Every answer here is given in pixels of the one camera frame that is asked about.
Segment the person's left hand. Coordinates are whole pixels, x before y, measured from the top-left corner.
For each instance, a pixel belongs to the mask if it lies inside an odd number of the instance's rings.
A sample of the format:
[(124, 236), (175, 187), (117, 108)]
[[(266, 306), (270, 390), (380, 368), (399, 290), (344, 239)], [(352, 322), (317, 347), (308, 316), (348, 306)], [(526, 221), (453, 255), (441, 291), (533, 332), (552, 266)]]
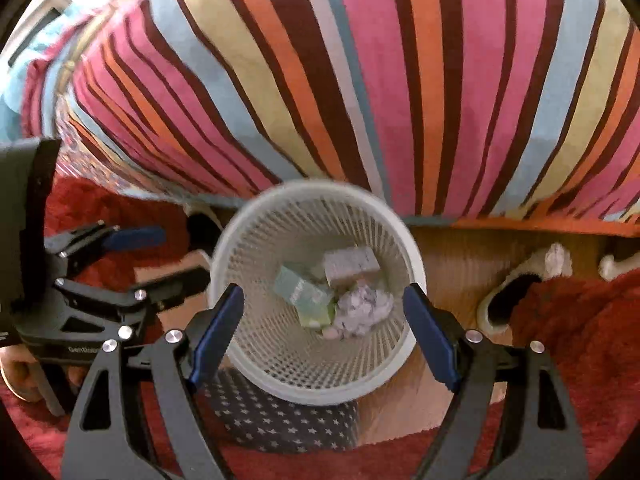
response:
[(62, 366), (55, 363), (50, 377), (24, 344), (1, 349), (1, 376), (14, 396), (28, 403), (46, 401), (58, 408), (73, 399), (87, 370), (84, 366)]

